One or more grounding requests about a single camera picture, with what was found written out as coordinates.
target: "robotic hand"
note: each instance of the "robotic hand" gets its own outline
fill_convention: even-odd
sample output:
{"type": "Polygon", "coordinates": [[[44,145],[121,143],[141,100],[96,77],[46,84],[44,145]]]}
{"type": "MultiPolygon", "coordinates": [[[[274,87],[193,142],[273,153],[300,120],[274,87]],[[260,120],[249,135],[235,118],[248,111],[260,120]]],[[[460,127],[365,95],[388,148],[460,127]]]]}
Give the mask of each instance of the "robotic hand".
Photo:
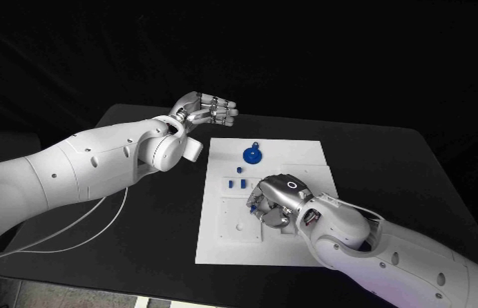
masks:
{"type": "Polygon", "coordinates": [[[196,92],[167,116],[73,134],[39,153],[0,162],[0,235],[57,206],[89,201],[127,188],[184,157],[196,161],[202,144],[195,126],[231,126],[235,103],[196,92]]]}
{"type": "Polygon", "coordinates": [[[291,175],[265,177],[247,201],[273,228],[293,221],[320,265],[397,307],[476,307],[478,265],[372,211],[322,193],[291,175]]]}

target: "white cable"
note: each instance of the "white cable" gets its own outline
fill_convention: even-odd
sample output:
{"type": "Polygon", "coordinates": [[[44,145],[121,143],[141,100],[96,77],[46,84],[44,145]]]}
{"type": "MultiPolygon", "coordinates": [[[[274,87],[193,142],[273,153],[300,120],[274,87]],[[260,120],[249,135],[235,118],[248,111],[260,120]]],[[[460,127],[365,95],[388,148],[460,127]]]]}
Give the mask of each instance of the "white cable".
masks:
{"type": "Polygon", "coordinates": [[[73,247],[69,247],[66,249],[60,249],[57,251],[24,251],[24,249],[30,248],[31,246],[36,246],[39,243],[44,242],[46,240],[49,240],[52,237],[57,236],[62,232],[65,232],[72,226],[75,226],[83,219],[85,217],[91,214],[91,212],[99,207],[99,204],[102,203],[104,199],[107,197],[104,197],[99,202],[96,203],[96,205],[92,207],[92,209],[89,210],[89,212],[86,212],[86,214],[63,229],[60,229],[57,232],[55,232],[52,235],[49,235],[47,237],[44,237],[43,239],[37,240],[36,242],[33,242],[33,244],[29,244],[27,246],[23,246],[21,248],[0,254],[0,258],[14,254],[14,253],[59,253],[60,251],[68,251],[69,249],[73,249],[79,246],[82,246],[86,242],[89,242],[91,240],[94,240],[101,234],[102,232],[107,230],[107,228],[109,227],[109,225],[112,224],[114,220],[117,219],[117,216],[120,215],[121,209],[122,209],[122,205],[124,202],[127,201],[127,190],[124,191],[124,198],[122,198],[122,204],[120,207],[120,210],[117,211],[117,215],[114,216],[112,220],[109,221],[109,224],[105,226],[105,228],[99,231],[99,233],[91,237],[86,241],[83,241],[81,244],[75,245],[73,247]]]}

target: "small blue part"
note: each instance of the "small blue part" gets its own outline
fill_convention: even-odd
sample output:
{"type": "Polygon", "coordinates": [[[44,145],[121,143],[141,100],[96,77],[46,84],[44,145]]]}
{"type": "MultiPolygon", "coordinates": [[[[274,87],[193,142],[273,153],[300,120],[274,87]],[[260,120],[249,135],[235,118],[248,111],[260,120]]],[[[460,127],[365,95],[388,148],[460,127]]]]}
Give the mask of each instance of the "small blue part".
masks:
{"type": "Polygon", "coordinates": [[[247,148],[242,153],[242,158],[247,163],[257,164],[261,161],[261,151],[258,150],[258,143],[251,144],[251,148],[247,148]]]}

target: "white board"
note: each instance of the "white board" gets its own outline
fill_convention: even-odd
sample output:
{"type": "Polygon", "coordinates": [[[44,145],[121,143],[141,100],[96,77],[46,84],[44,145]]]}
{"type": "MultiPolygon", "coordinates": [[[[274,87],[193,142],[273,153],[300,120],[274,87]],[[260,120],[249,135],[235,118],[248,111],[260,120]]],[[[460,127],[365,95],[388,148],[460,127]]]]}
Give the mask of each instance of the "white board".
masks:
{"type": "Polygon", "coordinates": [[[247,264],[319,267],[306,243],[290,225],[271,229],[248,212],[245,201],[258,180],[288,173],[313,195],[338,197],[322,145],[317,141],[210,139],[197,236],[197,264],[247,264]],[[258,143],[262,159],[247,164],[244,150],[258,143]],[[245,188],[239,182],[245,179],[245,188]]]}

